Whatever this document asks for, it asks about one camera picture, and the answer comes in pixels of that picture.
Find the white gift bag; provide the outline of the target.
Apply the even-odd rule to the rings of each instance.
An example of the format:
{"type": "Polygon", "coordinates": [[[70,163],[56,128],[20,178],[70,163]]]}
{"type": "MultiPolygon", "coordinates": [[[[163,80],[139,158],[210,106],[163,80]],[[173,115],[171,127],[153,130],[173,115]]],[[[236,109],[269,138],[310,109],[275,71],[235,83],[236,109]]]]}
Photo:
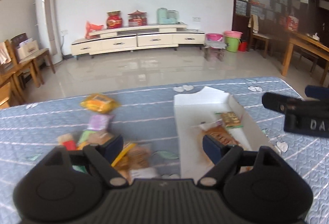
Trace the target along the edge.
{"type": "Polygon", "coordinates": [[[22,60],[32,55],[34,52],[38,50],[39,50],[38,42],[36,40],[33,40],[32,38],[29,38],[28,40],[25,40],[18,45],[17,48],[18,59],[22,60]]]}

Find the red ceramic jar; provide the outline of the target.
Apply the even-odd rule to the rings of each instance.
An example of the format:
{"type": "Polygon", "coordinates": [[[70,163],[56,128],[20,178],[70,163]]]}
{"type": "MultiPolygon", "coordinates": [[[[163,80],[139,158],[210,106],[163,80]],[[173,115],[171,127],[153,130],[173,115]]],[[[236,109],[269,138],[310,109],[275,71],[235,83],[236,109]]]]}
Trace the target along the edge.
{"type": "Polygon", "coordinates": [[[107,28],[108,29],[115,29],[115,28],[121,28],[123,26],[123,21],[121,17],[121,11],[109,11],[107,12],[108,18],[107,18],[107,28]]]}

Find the red cardboard tray box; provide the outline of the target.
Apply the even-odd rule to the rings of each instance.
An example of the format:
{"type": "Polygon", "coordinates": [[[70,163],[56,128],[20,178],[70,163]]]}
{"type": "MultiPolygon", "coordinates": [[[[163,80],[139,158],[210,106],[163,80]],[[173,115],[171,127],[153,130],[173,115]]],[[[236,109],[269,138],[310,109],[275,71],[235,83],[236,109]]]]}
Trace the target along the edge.
{"type": "Polygon", "coordinates": [[[199,180],[213,168],[202,149],[202,137],[217,126],[238,141],[244,150],[258,151],[262,146],[273,148],[251,115],[229,93],[211,87],[191,94],[174,96],[174,114],[180,145],[181,177],[199,180]],[[222,113],[233,112],[240,120],[237,128],[227,128],[222,113]]]}

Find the dark wooden chair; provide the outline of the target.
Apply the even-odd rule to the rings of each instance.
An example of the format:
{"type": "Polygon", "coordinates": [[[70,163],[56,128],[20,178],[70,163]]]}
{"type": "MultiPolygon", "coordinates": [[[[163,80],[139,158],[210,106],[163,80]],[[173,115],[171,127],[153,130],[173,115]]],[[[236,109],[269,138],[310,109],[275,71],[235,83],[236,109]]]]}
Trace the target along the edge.
{"type": "Polygon", "coordinates": [[[248,51],[250,50],[254,40],[264,42],[263,58],[266,58],[271,36],[259,32],[259,21],[257,15],[255,14],[250,15],[248,28],[249,28],[249,43],[247,46],[248,51]]]}

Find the red plastic bag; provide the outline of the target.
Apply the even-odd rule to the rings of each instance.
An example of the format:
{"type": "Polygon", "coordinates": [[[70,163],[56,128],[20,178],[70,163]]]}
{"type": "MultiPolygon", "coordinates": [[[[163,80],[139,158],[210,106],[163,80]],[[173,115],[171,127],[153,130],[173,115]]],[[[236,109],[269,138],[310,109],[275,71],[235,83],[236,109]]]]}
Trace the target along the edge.
{"type": "Polygon", "coordinates": [[[104,28],[103,25],[95,25],[95,24],[92,24],[89,21],[87,21],[86,25],[85,25],[85,31],[86,31],[85,38],[86,39],[91,38],[92,36],[89,33],[98,31],[98,30],[102,30],[103,28],[104,28]]]}

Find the pink plastic basin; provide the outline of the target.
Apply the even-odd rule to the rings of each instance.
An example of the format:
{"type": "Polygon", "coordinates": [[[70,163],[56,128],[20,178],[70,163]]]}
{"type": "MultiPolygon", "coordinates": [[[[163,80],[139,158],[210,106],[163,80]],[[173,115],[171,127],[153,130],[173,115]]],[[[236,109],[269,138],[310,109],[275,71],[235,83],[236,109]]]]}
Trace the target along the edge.
{"type": "Polygon", "coordinates": [[[218,33],[207,33],[206,39],[209,41],[221,42],[223,40],[223,35],[218,33]]]}

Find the round red label pastry pack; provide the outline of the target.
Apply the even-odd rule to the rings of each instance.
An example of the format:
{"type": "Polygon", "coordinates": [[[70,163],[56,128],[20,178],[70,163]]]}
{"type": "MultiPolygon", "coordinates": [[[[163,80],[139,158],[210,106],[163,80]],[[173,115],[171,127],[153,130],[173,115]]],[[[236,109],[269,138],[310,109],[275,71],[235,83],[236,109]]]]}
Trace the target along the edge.
{"type": "Polygon", "coordinates": [[[241,124],[229,127],[219,120],[210,123],[202,122],[197,126],[193,126],[193,129],[197,131],[198,140],[200,142],[205,135],[209,135],[225,146],[237,145],[244,150],[251,150],[251,146],[245,137],[243,127],[244,126],[241,124]]]}

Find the wooden chair with gift bag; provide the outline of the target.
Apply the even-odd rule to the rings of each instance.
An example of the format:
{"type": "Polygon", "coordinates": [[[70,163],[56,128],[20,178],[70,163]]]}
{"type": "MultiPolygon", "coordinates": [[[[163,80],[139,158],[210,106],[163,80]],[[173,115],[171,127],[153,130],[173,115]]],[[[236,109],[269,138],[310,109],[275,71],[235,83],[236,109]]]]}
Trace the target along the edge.
{"type": "Polygon", "coordinates": [[[50,66],[52,72],[56,73],[49,49],[40,48],[37,40],[28,38],[26,33],[13,37],[11,39],[11,45],[18,64],[26,63],[28,65],[27,69],[37,88],[45,83],[40,71],[39,60],[43,59],[50,66]]]}

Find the purple snack packet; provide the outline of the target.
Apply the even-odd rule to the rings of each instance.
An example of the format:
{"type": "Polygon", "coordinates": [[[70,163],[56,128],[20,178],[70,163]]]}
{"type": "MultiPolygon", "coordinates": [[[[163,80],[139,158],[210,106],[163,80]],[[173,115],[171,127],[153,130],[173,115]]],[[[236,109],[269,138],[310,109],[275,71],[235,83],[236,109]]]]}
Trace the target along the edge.
{"type": "Polygon", "coordinates": [[[88,130],[92,131],[110,131],[111,124],[115,118],[113,114],[94,114],[88,122],[88,130]]]}

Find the mint green blender appliance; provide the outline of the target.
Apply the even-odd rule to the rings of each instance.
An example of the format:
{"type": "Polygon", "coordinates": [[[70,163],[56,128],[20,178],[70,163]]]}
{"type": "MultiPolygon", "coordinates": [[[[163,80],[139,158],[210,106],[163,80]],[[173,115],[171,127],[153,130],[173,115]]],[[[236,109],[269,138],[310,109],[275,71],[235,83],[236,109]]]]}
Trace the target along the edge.
{"type": "Polygon", "coordinates": [[[179,22],[179,13],[176,10],[168,10],[166,8],[157,9],[158,24],[177,24],[179,22]]]}

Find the beige towel on chair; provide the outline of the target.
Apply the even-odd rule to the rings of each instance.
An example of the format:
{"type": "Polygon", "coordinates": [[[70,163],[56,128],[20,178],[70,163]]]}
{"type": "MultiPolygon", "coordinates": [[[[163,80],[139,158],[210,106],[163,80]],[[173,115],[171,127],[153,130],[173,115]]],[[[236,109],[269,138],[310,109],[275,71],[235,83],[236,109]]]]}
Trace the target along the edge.
{"type": "Polygon", "coordinates": [[[1,65],[8,64],[11,62],[11,57],[8,53],[5,42],[0,43],[0,63],[1,65]]]}

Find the green bucket pink lid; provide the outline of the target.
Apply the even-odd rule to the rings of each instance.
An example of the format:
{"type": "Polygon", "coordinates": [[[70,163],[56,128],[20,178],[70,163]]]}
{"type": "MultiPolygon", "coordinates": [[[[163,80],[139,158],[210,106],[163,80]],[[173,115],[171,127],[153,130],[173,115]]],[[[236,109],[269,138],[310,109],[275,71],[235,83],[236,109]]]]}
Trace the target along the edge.
{"type": "Polygon", "coordinates": [[[225,43],[227,44],[226,50],[229,52],[237,52],[242,36],[242,32],[227,30],[224,32],[225,43]]]}

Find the light green snack packet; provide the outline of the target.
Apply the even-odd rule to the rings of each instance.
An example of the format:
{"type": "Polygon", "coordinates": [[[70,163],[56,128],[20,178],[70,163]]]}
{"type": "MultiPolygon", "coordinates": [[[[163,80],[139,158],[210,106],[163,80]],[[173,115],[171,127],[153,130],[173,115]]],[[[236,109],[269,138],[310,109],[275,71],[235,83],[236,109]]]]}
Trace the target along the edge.
{"type": "Polygon", "coordinates": [[[95,131],[92,131],[92,130],[84,130],[82,132],[82,134],[80,135],[80,138],[78,140],[78,145],[85,143],[89,139],[90,135],[94,134],[94,133],[95,133],[95,131]]]}

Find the white floor air conditioner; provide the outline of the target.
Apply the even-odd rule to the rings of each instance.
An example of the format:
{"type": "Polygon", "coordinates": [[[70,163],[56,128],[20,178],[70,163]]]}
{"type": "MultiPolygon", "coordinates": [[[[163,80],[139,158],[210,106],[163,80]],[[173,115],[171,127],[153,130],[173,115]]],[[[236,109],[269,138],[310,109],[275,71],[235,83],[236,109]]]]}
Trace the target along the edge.
{"type": "Polygon", "coordinates": [[[49,50],[53,64],[60,63],[63,56],[55,0],[35,0],[35,10],[40,46],[49,50]]]}

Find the rice cracker pack red label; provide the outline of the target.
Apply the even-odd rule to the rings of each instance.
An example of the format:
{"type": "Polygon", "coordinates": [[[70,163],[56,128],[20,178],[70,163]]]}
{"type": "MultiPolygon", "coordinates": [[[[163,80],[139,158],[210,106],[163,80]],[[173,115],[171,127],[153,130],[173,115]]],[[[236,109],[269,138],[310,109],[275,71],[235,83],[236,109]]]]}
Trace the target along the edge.
{"type": "Polygon", "coordinates": [[[76,143],[72,134],[67,133],[57,137],[59,145],[64,146],[67,150],[76,150],[76,143]]]}

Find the red pavilion gift box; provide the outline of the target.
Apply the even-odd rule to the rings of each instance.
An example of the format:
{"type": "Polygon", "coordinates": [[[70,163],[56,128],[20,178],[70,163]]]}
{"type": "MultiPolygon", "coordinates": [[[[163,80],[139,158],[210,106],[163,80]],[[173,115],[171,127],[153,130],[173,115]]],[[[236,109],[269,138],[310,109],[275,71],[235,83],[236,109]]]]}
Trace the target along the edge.
{"type": "Polygon", "coordinates": [[[133,13],[128,14],[128,25],[130,27],[147,25],[147,13],[136,10],[133,13]]]}

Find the yellow snack bag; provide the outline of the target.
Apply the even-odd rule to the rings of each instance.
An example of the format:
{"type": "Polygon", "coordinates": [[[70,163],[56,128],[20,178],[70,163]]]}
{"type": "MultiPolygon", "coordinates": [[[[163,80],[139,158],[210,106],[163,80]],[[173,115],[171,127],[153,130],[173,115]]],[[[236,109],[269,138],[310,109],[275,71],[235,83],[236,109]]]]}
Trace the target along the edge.
{"type": "Polygon", "coordinates": [[[120,106],[115,99],[99,93],[87,96],[80,105],[85,109],[101,114],[110,113],[120,106]]]}

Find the small wooden stool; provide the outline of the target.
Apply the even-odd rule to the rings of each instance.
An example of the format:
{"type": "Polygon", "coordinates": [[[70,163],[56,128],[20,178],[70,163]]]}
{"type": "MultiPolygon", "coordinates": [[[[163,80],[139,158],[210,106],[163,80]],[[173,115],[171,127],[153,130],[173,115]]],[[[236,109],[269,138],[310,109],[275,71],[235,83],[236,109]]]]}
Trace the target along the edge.
{"type": "Polygon", "coordinates": [[[220,61],[223,60],[226,51],[226,43],[214,40],[206,40],[204,43],[204,57],[207,61],[216,58],[220,61]]]}

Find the wooden dining table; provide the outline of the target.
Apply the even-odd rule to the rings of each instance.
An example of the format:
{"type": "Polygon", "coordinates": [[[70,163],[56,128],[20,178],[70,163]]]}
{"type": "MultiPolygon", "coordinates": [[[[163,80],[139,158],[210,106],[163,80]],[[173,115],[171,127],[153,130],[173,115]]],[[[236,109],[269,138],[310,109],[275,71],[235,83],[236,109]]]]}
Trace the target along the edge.
{"type": "Polygon", "coordinates": [[[326,76],[328,74],[328,61],[329,61],[328,47],[305,34],[290,31],[290,30],[288,30],[287,33],[288,33],[288,44],[283,58],[281,75],[284,77],[287,75],[291,63],[294,47],[297,47],[301,51],[306,52],[308,55],[312,55],[317,58],[322,58],[326,61],[322,73],[322,77],[320,80],[320,85],[323,86],[326,80],[326,76]]]}

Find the wooden chair with towel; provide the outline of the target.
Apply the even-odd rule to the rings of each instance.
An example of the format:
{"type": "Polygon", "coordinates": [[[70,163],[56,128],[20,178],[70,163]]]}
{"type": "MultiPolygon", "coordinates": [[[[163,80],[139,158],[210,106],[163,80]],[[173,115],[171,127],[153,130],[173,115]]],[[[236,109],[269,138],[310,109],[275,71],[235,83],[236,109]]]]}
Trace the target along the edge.
{"type": "Polygon", "coordinates": [[[28,70],[35,86],[40,87],[41,84],[38,79],[38,72],[36,71],[34,62],[31,59],[20,63],[18,62],[12,44],[9,40],[4,41],[2,45],[3,48],[7,50],[11,61],[8,64],[1,64],[1,87],[7,83],[10,83],[15,102],[18,105],[24,104],[26,100],[19,76],[21,76],[25,70],[28,70]]]}

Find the blue quilted cherry bedspread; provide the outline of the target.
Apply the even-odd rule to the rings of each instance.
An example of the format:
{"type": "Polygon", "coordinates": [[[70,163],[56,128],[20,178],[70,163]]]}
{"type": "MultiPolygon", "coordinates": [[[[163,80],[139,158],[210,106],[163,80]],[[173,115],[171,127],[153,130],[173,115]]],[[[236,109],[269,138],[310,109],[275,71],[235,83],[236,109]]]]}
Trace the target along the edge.
{"type": "MultiPolygon", "coordinates": [[[[285,133],[281,114],[262,106],[262,95],[274,92],[297,97],[298,93],[276,77],[193,82],[195,93],[209,86],[230,93],[258,124],[282,157],[310,185],[314,200],[308,223],[328,223],[328,140],[285,133]]],[[[174,117],[173,85],[108,92],[119,102],[110,130],[126,141],[154,150],[151,164],[164,176],[180,173],[178,135],[174,117]]],[[[1,110],[1,223],[18,223],[12,201],[17,182],[57,145],[66,133],[86,130],[92,112],[81,107],[83,96],[30,103],[1,110]]]]}

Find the clear bag of round biscuits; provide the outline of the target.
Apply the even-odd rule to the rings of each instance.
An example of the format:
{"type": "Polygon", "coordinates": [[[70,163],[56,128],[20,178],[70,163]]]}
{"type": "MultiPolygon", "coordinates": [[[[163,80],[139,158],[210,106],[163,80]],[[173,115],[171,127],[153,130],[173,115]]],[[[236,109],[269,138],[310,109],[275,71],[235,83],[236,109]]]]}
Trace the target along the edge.
{"type": "Polygon", "coordinates": [[[149,167],[149,158],[151,152],[148,148],[137,145],[136,143],[126,143],[122,151],[111,163],[124,178],[131,179],[130,172],[149,167]]]}

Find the white tv cabinet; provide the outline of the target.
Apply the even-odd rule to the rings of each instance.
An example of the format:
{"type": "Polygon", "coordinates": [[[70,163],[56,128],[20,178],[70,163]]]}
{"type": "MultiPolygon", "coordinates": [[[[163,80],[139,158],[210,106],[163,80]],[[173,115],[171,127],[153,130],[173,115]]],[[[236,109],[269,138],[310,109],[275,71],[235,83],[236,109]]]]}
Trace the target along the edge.
{"type": "Polygon", "coordinates": [[[189,30],[184,23],[152,24],[136,27],[103,29],[89,33],[89,39],[76,40],[71,44],[71,54],[97,54],[137,51],[157,48],[177,48],[183,44],[202,46],[206,35],[189,30]]]}

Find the red box on table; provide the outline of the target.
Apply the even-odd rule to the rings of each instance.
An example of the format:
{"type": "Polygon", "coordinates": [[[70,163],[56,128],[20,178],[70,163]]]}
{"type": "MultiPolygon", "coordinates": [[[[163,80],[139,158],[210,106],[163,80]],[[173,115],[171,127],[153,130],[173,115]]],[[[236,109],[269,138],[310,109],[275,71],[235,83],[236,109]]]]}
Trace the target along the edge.
{"type": "Polygon", "coordinates": [[[295,16],[289,15],[286,21],[286,29],[292,32],[298,31],[299,19],[295,16]]]}

